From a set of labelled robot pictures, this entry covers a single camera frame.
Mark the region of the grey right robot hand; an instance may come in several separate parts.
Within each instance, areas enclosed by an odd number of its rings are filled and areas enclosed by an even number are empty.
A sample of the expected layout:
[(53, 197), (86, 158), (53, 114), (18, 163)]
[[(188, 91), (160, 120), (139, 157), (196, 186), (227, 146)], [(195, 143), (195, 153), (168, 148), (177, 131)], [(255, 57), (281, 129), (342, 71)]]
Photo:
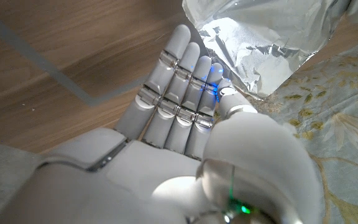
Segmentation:
[(190, 37), (177, 26), (115, 127), (49, 152), (0, 223), (318, 223), (307, 150)]

